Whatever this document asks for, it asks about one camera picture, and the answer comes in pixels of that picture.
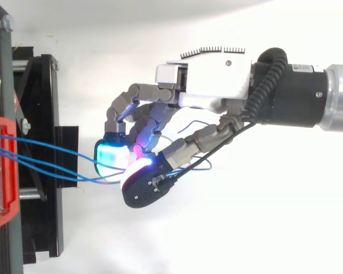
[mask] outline white wall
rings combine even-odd
[[[112,100],[183,51],[245,46],[256,59],[275,46],[290,63],[343,64],[343,0],[0,3],[15,17],[14,45],[60,61],[61,125],[80,126],[87,155]],[[185,109],[166,132],[195,118],[218,119]],[[256,126],[212,162],[143,209],[118,186],[64,190],[65,251],[25,273],[343,273],[343,134]],[[79,172],[95,176],[88,162]]]

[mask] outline black cable sleeve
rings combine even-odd
[[[257,122],[258,112],[264,101],[277,87],[277,83],[280,81],[286,66],[288,65],[286,52],[276,47],[263,52],[261,56],[259,56],[258,62],[270,63],[272,66],[264,76],[262,82],[258,84],[251,96],[247,99],[242,112],[242,121],[254,124]]]

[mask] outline blue wire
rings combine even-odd
[[[42,170],[42,169],[40,169],[40,168],[38,168],[38,167],[36,167],[36,166],[34,166],[34,165],[31,165],[31,164],[29,164],[29,163],[27,163],[27,162],[21,161],[21,160],[19,160],[19,159],[14,158],[14,157],[5,155],[4,153],[1,153],[1,152],[0,152],[0,156],[6,157],[6,158],[8,158],[8,159],[10,159],[10,160],[13,160],[13,161],[15,161],[15,162],[17,162],[17,163],[19,163],[19,164],[22,164],[22,165],[24,165],[24,166],[26,166],[26,167],[32,168],[32,169],[36,170],[37,172],[40,172],[40,173],[45,174],[45,175],[47,175],[47,176],[55,177],[55,178],[58,178],[58,179],[68,180],[68,181],[72,181],[72,182],[86,182],[86,181],[91,181],[91,182],[94,182],[94,183],[97,183],[97,184],[118,184],[118,183],[119,183],[119,182],[101,182],[101,181],[95,180],[95,179],[97,179],[97,178],[90,179],[90,178],[86,178],[86,177],[85,177],[86,179],[75,179],[75,178],[71,178],[71,177],[61,176],[61,175],[57,175],[57,174],[55,174],[55,173],[51,173],[51,172]],[[123,173],[123,172],[119,172],[119,173],[117,173],[117,174],[112,174],[112,175],[110,175],[110,176],[119,175],[119,174],[121,174],[121,173]]]
[[[51,164],[51,163],[48,163],[48,162],[36,160],[36,159],[30,158],[30,157],[26,157],[26,156],[23,156],[23,155],[20,155],[20,154],[16,154],[16,153],[13,153],[13,152],[11,152],[11,151],[9,151],[9,150],[3,149],[3,148],[1,148],[1,147],[0,147],[0,151],[1,151],[1,152],[4,152],[4,153],[7,153],[7,154],[9,154],[9,155],[11,155],[11,156],[13,156],[13,157],[18,157],[18,158],[21,158],[21,159],[23,159],[23,160],[27,160],[27,161],[30,161],[30,162],[33,162],[33,163],[42,164],[42,165],[44,165],[44,166],[53,167],[53,168],[56,168],[56,169],[58,169],[58,170],[62,170],[62,171],[67,172],[67,173],[69,173],[69,174],[71,174],[71,175],[74,175],[74,176],[76,176],[76,177],[82,178],[82,179],[84,180],[84,182],[89,181],[89,180],[90,180],[90,181],[93,181],[93,180],[101,180],[101,179],[104,179],[103,177],[89,179],[89,178],[87,178],[87,177],[82,176],[82,175],[79,174],[79,173],[76,173],[76,172],[74,172],[74,171],[68,170],[67,168],[60,167],[60,166],[58,166],[58,165],[56,165],[56,164]]]
[[[187,128],[189,128],[190,127],[190,125],[191,124],[193,124],[193,123],[201,123],[201,124],[205,124],[205,125],[207,125],[207,126],[209,126],[210,124],[209,123],[206,123],[206,122],[204,122],[204,121],[200,121],[200,120],[193,120],[192,122],[190,122],[189,123],[189,125],[188,126],[186,126],[185,128],[183,128],[182,130],[179,130],[177,133],[179,134],[179,133],[181,133],[181,132],[183,132],[183,131],[185,131]]]
[[[69,154],[72,154],[72,155],[79,156],[79,157],[84,158],[84,159],[86,159],[88,161],[91,161],[91,162],[93,162],[95,164],[99,164],[100,166],[103,166],[103,167],[111,168],[113,170],[120,170],[120,171],[124,171],[125,170],[124,168],[107,166],[107,165],[102,164],[102,163],[100,163],[98,161],[95,161],[94,159],[92,159],[90,157],[85,156],[84,154],[80,154],[80,153],[77,153],[77,152],[72,151],[72,150],[67,150],[67,149],[62,148],[62,147],[54,146],[52,144],[46,144],[46,143],[35,141],[35,140],[29,140],[29,139],[25,139],[25,138],[12,137],[12,136],[4,136],[4,135],[0,135],[0,139],[16,140],[18,142],[25,142],[25,143],[30,143],[30,144],[36,144],[36,145],[39,145],[39,146],[49,147],[49,148],[53,148],[54,150],[60,150],[60,151],[63,151],[63,152],[66,152],[66,153],[69,153]]]

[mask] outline black metal frame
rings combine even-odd
[[[26,118],[31,130],[25,138],[77,151],[78,127],[59,126],[54,57],[34,57],[32,47],[19,47],[13,51],[13,60],[28,60],[24,72],[14,73],[14,86],[20,103],[16,113],[17,132],[24,136],[21,121]],[[74,155],[23,143],[18,143],[18,150],[29,157],[77,172],[77,157]],[[75,177],[53,168],[46,170]],[[58,257],[63,251],[62,188],[76,187],[77,183],[51,178],[20,166],[19,185],[21,188],[36,187],[41,196],[40,200],[21,200],[24,264],[35,263],[35,252],[38,251],[49,251],[50,257]]]
[[[0,20],[7,12],[0,7]],[[0,28],[0,116],[15,120],[11,34]],[[23,273],[21,217],[0,227],[0,274]]]
[[[0,7],[0,20],[6,14]],[[25,71],[15,72],[14,77],[13,58],[28,60]],[[34,57],[31,47],[13,51],[11,33],[0,26],[0,116],[17,121],[17,135],[20,137],[24,136],[21,121],[25,117],[32,126],[25,138],[77,151],[78,127],[59,126],[54,62],[51,55]],[[14,87],[20,101],[16,111]],[[25,143],[18,143],[18,151],[77,171],[77,157],[74,155]],[[54,169],[47,170],[63,175]],[[41,199],[21,201],[20,213],[0,227],[0,274],[23,273],[23,263],[35,263],[37,251],[49,251],[50,257],[58,257],[62,253],[62,188],[76,187],[77,183],[50,178],[19,166],[19,186],[35,187]]]

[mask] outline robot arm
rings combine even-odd
[[[320,125],[343,132],[343,66],[324,71],[290,65],[281,49],[265,51],[255,64],[244,49],[237,48],[204,47],[181,57],[157,67],[157,86],[133,84],[112,103],[104,139],[95,147],[102,142],[127,145],[138,158],[149,158],[136,170],[130,167],[125,172],[122,192],[130,207],[158,200],[192,167],[256,123]],[[152,103],[138,107],[141,100]],[[181,107],[224,114],[218,125],[178,139],[154,156],[151,151],[161,130]],[[127,136],[126,117],[135,122]],[[168,175],[202,152],[208,153],[194,165],[176,176]]]

